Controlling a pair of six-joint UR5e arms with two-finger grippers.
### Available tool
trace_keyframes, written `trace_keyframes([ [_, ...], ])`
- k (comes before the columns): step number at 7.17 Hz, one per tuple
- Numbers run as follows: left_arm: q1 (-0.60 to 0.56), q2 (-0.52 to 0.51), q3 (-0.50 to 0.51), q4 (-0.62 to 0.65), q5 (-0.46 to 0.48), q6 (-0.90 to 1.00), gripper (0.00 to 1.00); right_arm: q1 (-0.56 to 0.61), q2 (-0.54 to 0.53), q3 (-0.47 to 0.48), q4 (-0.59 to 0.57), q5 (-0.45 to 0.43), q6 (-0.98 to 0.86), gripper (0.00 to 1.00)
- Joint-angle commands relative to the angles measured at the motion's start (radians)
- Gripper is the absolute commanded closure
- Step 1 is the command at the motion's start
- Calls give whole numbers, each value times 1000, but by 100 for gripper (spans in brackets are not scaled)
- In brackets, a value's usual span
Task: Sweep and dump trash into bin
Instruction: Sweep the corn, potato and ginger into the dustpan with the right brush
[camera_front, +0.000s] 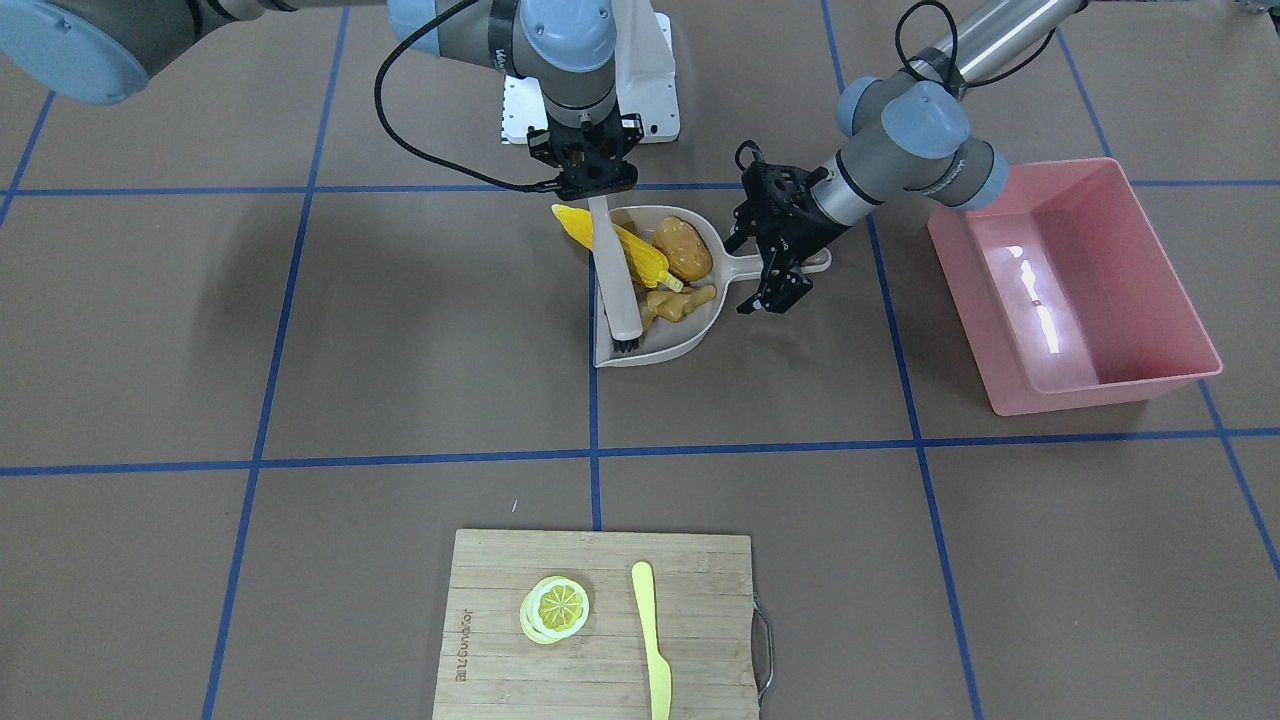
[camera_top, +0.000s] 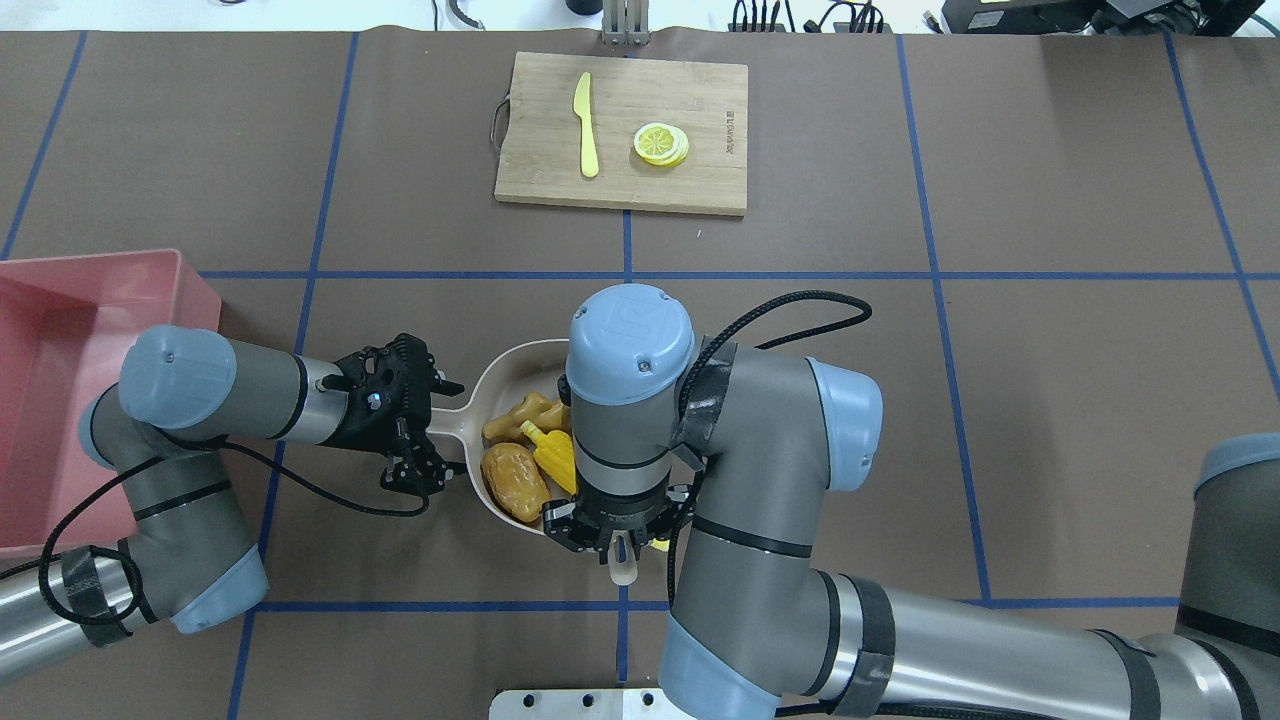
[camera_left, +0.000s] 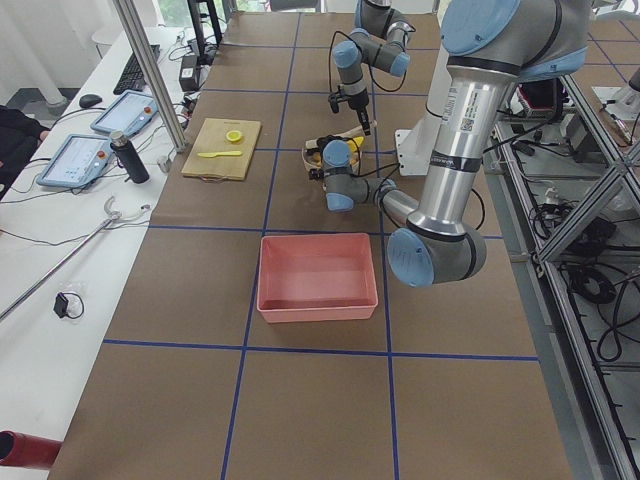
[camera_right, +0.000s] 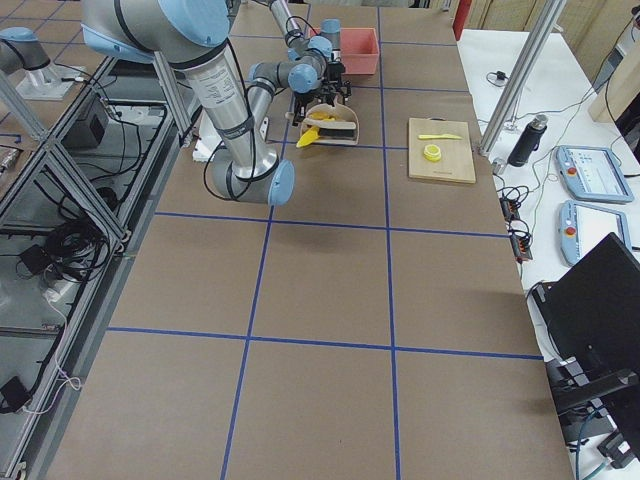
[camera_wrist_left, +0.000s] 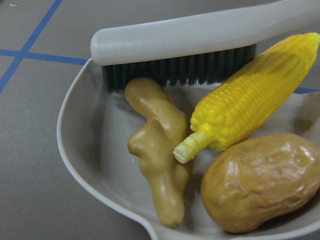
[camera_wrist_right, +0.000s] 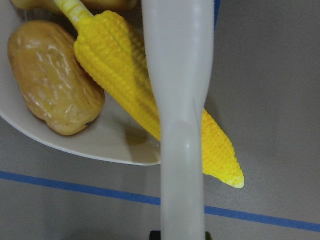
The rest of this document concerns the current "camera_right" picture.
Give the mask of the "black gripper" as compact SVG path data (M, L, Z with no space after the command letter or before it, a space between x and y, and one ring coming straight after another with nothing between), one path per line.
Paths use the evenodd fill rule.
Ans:
M299 125L307 115L307 111L312 108L319 99L319 91L312 90L306 93L294 93L294 107L292 125Z
M347 103L352 96L351 86L342 79L346 68L341 61L330 61L325 70L322 87L319 89L319 100L324 104L334 103L334 93L340 93L343 103Z

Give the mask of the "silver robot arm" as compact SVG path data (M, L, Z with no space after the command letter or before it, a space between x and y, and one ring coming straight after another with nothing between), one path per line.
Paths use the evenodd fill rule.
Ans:
M267 5L288 48L286 62L277 65L277 82L292 90L302 105L312 100L333 105L351 96L351 83L344 80L341 23L326 19L313 27L294 15L287 1L268 1Z
M114 58L151 63L162 54L183 73L221 138L211 159L219 198L279 206L291 197L293 164L265 143L259 128L279 88L298 95L322 84L334 50L322 34L307 38L284 1L269 4L292 57L254 65L242 76L228 39L225 1L86 1L85 43Z

